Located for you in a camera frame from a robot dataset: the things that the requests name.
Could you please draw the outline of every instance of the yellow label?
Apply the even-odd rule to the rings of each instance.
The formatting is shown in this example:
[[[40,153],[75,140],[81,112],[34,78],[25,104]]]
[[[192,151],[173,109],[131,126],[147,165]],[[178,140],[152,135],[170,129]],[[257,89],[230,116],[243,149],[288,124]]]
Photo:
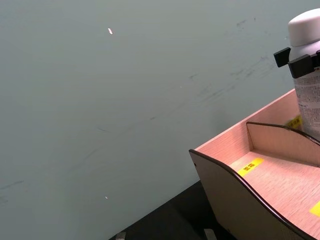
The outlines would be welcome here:
[[[320,217],[320,201],[309,210],[310,213]]]
[[[264,160],[262,158],[255,158],[248,165],[244,166],[238,171],[238,174],[243,177],[247,173],[250,173],[253,169],[255,169],[259,164],[261,164]]]
[[[298,129],[302,124],[302,118],[301,115],[296,116],[294,119],[288,121],[286,123],[286,126],[293,128],[293,129]]]

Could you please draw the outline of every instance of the wooden tray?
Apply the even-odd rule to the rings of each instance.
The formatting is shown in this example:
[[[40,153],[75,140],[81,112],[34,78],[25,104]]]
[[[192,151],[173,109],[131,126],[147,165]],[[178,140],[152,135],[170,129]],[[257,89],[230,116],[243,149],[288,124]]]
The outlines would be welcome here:
[[[217,221],[238,240],[320,240],[320,142],[284,126],[294,90],[190,150]]]

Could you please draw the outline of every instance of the dark surface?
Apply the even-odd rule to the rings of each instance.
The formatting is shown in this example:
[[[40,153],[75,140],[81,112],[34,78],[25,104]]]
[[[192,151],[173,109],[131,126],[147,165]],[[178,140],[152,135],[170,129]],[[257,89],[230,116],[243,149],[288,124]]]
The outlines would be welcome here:
[[[217,223],[199,181],[122,232],[125,240],[206,240],[204,229],[217,240],[236,240]]]

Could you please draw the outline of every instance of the spray can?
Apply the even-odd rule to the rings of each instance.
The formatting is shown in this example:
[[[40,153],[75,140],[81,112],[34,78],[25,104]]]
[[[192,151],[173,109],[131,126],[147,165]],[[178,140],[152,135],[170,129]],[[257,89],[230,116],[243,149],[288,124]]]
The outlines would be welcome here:
[[[320,140],[320,8],[293,18],[288,31],[291,47],[274,58],[278,67],[289,66],[303,131]]]

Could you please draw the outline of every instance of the can label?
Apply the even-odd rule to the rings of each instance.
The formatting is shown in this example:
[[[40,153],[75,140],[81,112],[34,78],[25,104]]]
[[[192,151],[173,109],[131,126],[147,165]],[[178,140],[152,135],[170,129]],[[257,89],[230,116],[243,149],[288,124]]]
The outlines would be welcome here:
[[[320,140],[320,68],[293,81],[303,131]]]

